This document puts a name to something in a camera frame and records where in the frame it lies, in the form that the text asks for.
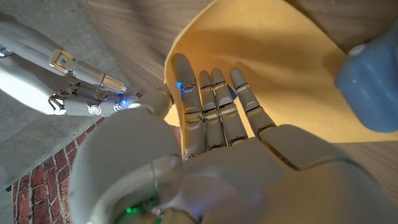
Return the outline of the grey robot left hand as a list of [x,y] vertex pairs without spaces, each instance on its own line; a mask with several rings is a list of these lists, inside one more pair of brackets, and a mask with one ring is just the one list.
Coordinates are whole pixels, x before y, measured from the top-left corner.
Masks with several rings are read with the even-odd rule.
[[396,223],[375,178],[332,144],[276,125],[242,71],[196,75],[171,59],[154,90],[80,146],[73,223]]

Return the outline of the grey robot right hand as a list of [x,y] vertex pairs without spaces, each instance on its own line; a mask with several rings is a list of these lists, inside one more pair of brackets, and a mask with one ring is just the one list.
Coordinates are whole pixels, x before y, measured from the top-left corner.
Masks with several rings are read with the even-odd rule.
[[14,19],[1,19],[1,90],[43,114],[108,117],[137,96]]

